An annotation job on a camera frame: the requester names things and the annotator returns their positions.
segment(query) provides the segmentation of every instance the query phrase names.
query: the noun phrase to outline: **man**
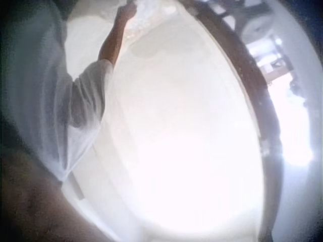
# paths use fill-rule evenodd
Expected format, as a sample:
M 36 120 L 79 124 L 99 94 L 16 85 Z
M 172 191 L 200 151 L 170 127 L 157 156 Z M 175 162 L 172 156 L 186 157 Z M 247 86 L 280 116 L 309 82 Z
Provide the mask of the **man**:
M 14 6 L 2 29 L 2 132 L 4 122 L 17 132 L 12 142 L 7 141 L 13 133 L 2 134 L 2 236 L 107 241 L 67 203 L 60 184 L 99 131 L 107 82 L 136 5 L 128 1 L 118 9 L 98 60 L 73 82 L 66 70 L 66 24 L 59 5 L 23 3 Z

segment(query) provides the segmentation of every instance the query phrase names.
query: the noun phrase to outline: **raised arm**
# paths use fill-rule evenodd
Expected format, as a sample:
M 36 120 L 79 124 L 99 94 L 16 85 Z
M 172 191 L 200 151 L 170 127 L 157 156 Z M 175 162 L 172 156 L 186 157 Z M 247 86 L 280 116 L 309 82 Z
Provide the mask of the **raised arm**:
M 133 0 L 127 2 L 126 5 L 120 7 L 117 12 L 117 17 L 115 19 L 115 24 L 109 34 L 109 36 L 104 41 L 98 59 L 107 59 L 113 65 L 116 64 L 123 34 L 125 31 L 125 27 L 127 22 L 135 16 L 137 13 L 137 6 L 135 5 Z

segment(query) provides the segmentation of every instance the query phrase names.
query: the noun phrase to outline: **hand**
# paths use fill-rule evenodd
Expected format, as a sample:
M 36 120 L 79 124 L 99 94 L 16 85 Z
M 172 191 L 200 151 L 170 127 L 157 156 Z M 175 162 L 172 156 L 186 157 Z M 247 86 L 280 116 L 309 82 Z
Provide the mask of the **hand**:
M 133 0 L 128 0 L 127 4 L 119 7 L 117 12 L 117 20 L 125 21 L 132 19 L 137 13 L 137 6 Z

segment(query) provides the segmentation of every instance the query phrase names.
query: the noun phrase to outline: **sleeve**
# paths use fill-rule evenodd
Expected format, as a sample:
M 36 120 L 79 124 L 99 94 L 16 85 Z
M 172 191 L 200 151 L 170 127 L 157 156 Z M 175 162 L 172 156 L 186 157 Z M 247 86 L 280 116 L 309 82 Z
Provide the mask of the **sleeve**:
M 105 90 L 113 72 L 106 59 L 90 64 L 72 86 L 70 123 L 75 128 L 100 122 L 105 108 Z

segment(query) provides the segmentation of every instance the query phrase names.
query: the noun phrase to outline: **white cloth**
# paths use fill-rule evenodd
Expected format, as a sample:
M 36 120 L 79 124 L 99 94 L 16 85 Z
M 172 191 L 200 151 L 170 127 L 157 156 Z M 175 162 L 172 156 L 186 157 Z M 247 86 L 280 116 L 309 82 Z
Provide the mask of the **white cloth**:
M 94 62 L 73 82 L 66 70 L 66 25 L 56 5 L 27 1 L 11 18 L 2 31 L 2 114 L 63 181 L 99 131 L 113 65 Z

